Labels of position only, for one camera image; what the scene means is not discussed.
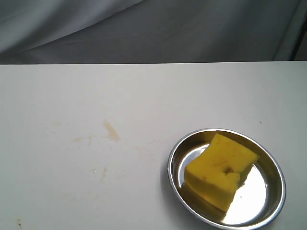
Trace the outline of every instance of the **round metal tray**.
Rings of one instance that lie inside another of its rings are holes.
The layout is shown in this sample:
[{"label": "round metal tray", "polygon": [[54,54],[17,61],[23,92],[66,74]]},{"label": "round metal tray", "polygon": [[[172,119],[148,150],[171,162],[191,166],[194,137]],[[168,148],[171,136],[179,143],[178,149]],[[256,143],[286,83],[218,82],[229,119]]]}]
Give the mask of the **round metal tray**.
[{"label": "round metal tray", "polygon": [[[186,165],[205,151],[215,133],[244,145],[260,157],[243,185],[238,188],[226,213],[202,200],[184,186]],[[285,180],[276,160],[259,143],[231,130],[210,128],[186,135],[172,149],[167,170],[171,187],[183,206],[195,217],[216,228],[261,228],[277,217],[285,202]]]}]

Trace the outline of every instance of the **gray curtain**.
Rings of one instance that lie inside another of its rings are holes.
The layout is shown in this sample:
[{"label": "gray curtain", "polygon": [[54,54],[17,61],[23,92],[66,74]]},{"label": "gray curtain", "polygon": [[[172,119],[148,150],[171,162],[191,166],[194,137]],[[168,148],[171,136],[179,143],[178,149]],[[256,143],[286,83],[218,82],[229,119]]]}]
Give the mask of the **gray curtain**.
[{"label": "gray curtain", "polygon": [[288,60],[307,0],[144,0],[2,64]]}]

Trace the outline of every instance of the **bowl rim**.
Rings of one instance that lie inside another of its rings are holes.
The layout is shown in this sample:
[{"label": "bowl rim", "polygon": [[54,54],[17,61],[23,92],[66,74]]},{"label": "bowl rim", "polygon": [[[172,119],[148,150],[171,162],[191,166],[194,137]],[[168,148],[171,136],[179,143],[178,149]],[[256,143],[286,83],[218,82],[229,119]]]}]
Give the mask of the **bowl rim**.
[{"label": "bowl rim", "polygon": [[[249,141],[253,142],[254,144],[256,144],[259,148],[261,148],[272,160],[272,162],[274,163],[278,174],[279,174],[279,178],[281,180],[281,184],[282,184],[282,192],[281,192],[281,197],[278,203],[278,206],[276,207],[276,209],[269,215],[266,217],[266,219],[262,220],[259,223],[253,224],[253,225],[246,225],[246,226],[229,226],[229,225],[223,225],[223,224],[219,224],[216,223],[214,221],[211,221],[203,216],[201,216],[200,214],[198,214],[196,211],[194,211],[186,202],[185,200],[181,197],[181,195],[179,194],[176,186],[175,186],[175,182],[174,182],[174,177],[173,177],[173,172],[172,172],[172,167],[173,167],[173,158],[175,155],[175,152],[177,150],[177,148],[182,144],[183,141],[185,141],[186,139],[188,139],[189,137],[197,134],[197,133],[201,133],[201,132],[208,132],[208,131],[222,131],[222,132],[229,132],[229,133],[233,133],[236,135],[239,135],[243,138],[248,139]],[[243,135],[241,133],[232,131],[230,129],[223,129],[223,128],[204,128],[204,129],[198,129],[196,131],[190,132],[187,135],[185,135],[184,137],[182,137],[176,144],[175,146],[172,148],[171,153],[169,155],[168,158],[168,162],[167,162],[167,174],[168,174],[168,179],[170,182],[170,185],[172,187],[173,192],[175,193],[175,196],[179,199],[179,201],[181,202],[181,204],[193,215],[195,216],[197,219],[213,226],[219,229],[223,229],[223,230],[255,230],[255,229],[259,229],[269,223],[271,223],[281,212],[284,203],[285,203],[285,199],[286,199],[286,183],[285,183],[285,179],[284,179],[284,175],[283,172],[279,166],[279,164],[277,163],[277,161],[275,160],[275,158],[258,142],[256,142],[255,140],[251,139],[250,137]]]}]

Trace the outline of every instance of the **white table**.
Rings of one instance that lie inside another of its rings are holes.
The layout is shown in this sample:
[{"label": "white table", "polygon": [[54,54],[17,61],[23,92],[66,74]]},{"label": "white table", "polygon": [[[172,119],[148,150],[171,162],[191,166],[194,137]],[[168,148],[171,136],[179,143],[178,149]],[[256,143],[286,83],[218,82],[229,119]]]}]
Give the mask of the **white table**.
[{"label": "white table", "polygon": [[166,175],[207,127],[279,162],[287,199],[266,229],[306,229],[307,62],[0,66],[0,230],[211,229]]}]

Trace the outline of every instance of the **metal bowl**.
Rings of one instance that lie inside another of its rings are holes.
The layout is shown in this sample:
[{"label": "metal bowl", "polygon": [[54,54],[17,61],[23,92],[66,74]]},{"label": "metal bowl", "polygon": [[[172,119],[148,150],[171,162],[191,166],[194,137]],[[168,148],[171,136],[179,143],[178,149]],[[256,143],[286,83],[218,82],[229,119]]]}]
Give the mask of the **metal bowl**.
[{"label": "metal bowl", "polygon": [[[247,179],[224,213],[196,196],[184,186],[184,170],[210,144],[215,133],[222,134],[259,155]],[[201,129],[183,137],[172,149],[167,164],[168,178],[176,197],[195,217],[225,230],[254,230],[274,220],[283,208],[286,185],[282,170],[273,156],[259,143],[240,133]]]}]

